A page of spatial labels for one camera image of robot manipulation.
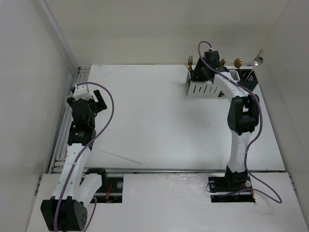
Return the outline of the copper four-tine fork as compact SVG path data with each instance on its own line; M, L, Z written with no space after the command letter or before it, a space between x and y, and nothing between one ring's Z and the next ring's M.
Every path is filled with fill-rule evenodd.
M190 73L192 73L192 64L185 64L185 67L188 69Z

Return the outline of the gold fork green handle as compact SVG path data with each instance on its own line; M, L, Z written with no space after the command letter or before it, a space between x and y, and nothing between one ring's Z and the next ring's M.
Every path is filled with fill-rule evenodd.
M190 56L188 57L188 62L187 62L187 64L192 64L192 65L193 65L193 56L192 56L192 55L190 55Z

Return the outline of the gold knife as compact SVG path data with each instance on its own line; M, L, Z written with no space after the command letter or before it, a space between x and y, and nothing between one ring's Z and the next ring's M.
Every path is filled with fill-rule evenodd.
M225 58L223 58L222 60L220 60L220 62L219 62L219 64L220 64L220 67L224 67L225 66L225 64L226 64L226 59Z

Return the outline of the clear chopstick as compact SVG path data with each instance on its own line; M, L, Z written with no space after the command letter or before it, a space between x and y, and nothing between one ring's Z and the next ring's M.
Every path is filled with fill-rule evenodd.
M102 153L105 153L105 154L108 154L108 155L111 155L111 156L123 159L123 160L127 160L127 161L130 161L130 162L133 162L135 164L143 165L143 163L140 162L139 160L135 160L135 159L132 159L132 158L127 158L127 157L124 157L124 156L120 156L120 155L117 155L117 154L114 154L114 153L111 153L111 152L108 152L108 151L105 151L105 150L101 150L101 149L99 151L102 152Z

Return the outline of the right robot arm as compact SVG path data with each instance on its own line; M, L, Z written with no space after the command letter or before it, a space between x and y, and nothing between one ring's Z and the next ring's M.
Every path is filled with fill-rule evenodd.
M220 65L219 52L209 49L198 59L193 81L210 81L229 100L227 124L232 134L231 155L224 176L209 177L211 193L237 192L249 181L246 153L251 134L259 123L259 100L236 82L229 70Z

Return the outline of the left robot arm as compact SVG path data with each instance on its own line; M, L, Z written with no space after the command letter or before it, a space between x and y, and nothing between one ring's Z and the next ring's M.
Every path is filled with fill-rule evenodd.
M108 179L104 169L89 171L83 175L93 138L96 136L95 117L107 105L99 90L89 91L77 87L67 99L72 109L67 157L57 186L48 200L43 200L41 213L51 232L83 231L86 228L87 207L96 191L104 191Z

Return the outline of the white utensil caddy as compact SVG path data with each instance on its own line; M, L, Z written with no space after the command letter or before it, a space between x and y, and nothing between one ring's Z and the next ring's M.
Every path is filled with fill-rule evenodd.
M221 89L211 81L194 82L189 71L187 73L186 86L187 97L190 98L212 99L225 96Z

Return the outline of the copper round spoon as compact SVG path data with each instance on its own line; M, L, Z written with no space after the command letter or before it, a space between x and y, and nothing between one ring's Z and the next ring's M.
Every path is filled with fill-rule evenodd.
M237 68L238 71L239 71L239 79L240 80L242 79L242 72L240 70L241 66L242 66L242 59L240 59L240 58L235 59L234 60L234 67Z

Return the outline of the black utensil caddy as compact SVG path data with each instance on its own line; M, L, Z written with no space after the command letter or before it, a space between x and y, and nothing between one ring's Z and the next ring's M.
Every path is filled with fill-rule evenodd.
M243 86L251 92L254 91L258 84L256 75L251 72L251 69L236 70L236 69L221 69L221 74L214 75L213 83L216 84L222 94L227 99L232 99L235 96L246 97L249 93L243 88L235 86Z

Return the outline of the silver spoon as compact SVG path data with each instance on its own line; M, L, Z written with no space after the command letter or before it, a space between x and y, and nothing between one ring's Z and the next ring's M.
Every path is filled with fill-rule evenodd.
M263 62L264 62L264 59L263 59L261 56L257 56L257 57L255 57L255 58L253 59L253 69L250 71L250 73L248 74L248 76L247 76L247 78L245 79L245 81L248 80L248 79L250 78L250 76L251 76L253 70L254 70L256 67L262 65Z

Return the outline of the aluminium table edge rail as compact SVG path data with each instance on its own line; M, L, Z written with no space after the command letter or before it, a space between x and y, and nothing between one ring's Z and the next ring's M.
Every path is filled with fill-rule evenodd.
M72 109L67 102L67 98L72 96L71 88L79 82L84 82L88 80L90 74L90 66L81 66L77 69L77 72L74 76L72 84L69 84L69 95L65 96L62 111L60 113L60 119L57 125L56 136L54 140L54 145L52 148L51 156L45 171L46 174L52 174L54 172L54 167L56 162L64 162L66 157L66 147L67 140L70 130L70 125L72 122L71 112Z

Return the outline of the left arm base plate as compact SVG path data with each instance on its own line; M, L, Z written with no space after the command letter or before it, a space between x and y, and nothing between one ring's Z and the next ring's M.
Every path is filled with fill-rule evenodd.
M82 175L80 187L89 174L98 174L102 179L102 185L96 190L94 196L98 203L122 203L124 176L108 175L104 169L94 169Z

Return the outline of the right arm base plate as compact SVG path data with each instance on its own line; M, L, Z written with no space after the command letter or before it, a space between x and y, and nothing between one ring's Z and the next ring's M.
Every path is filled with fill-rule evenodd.
M255 203L250 177L231 184L224 176L208 177L212 203Z

